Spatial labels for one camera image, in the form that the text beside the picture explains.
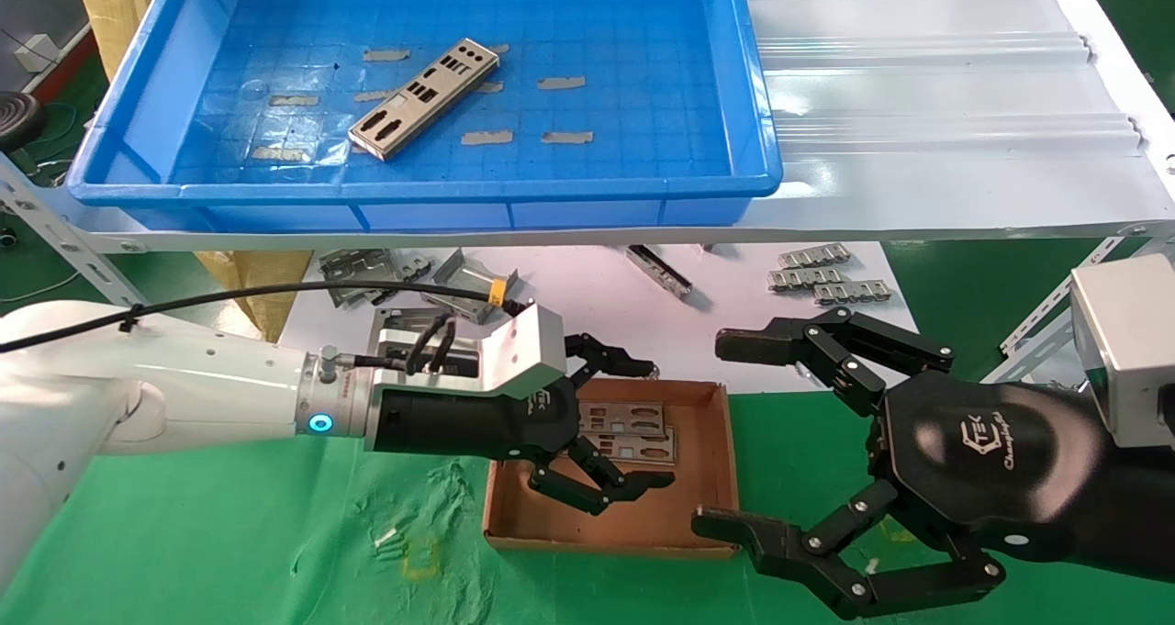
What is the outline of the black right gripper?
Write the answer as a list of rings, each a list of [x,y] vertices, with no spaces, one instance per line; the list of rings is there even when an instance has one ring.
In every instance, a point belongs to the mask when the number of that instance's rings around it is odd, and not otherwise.
[[[697,536],[743,547],[757,574],[803,584],[842,620],[981,600],[1003,582],[982,549],[1174,576],[1171,448],[1117,446],[1090,396],[958,381],[944,374],[956,359],[951,348],[847,307],[719,329],[714,352],[728,363],[806,367],[858,416],[877,417],[870,473],[884,480],[810,531],[737,509],[696,508],[691,517]],[[915,377],[886,394],[865,361]],[[880,574],[851,567],[842,550],[887,515],[949,562]]]

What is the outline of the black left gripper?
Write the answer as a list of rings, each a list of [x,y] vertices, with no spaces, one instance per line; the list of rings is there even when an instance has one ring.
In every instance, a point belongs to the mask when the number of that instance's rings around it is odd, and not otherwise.
[[[592,516],[620,500],[638,500],[652,488],[670,488],[673,472],[624,472],[605,457],[580,434],[576,399],[576,390],[597,374],[654,379],[654,362],[634,359],[623,348],[600,343],[588,332],[565,336],[564,349],[569,358],[584,364],[569,379],[521,398],[383,391],[371,423],[371,450],[530,461],[529,488]],[[555,456],[562,451],[590,483],[555,471]]]

